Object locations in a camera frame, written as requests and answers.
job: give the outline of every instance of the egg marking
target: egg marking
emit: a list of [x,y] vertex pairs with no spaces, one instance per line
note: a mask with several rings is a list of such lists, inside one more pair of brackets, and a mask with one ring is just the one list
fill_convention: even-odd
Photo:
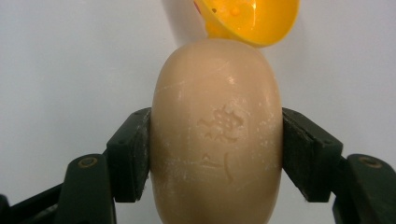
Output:
[[222,143],[235,143],[238,137],[234,137],[232,132],[242,127],[244,120],[235,115],[234,111],[227,112],[226,105],[221,109],[213,110],[213,119],[199,119],[197,126],[204,126],[208,129],[204,137]]
[[200,162],[202,166],[206,166],[209,168],[222,168],[223,166],[221,164],[215,163],[212,160],[210,160],[209,155],[207,153],[204,154],[202,157],[202,161]]
[[228,177],[228,183],[231,184],[231,183],[233,183],[233,176],[231,175],[230,166],[228,163],[229,156],[230,156],[229,152],[225,153],[225,155],[224,155],[224,171]]

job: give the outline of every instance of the yellow cup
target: yellow cup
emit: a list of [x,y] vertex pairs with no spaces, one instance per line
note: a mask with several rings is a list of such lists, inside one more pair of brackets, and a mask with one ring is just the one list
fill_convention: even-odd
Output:
[[254,47],[275,44],[291,29],[299,0],[194,0],[208,37],[236,39]]

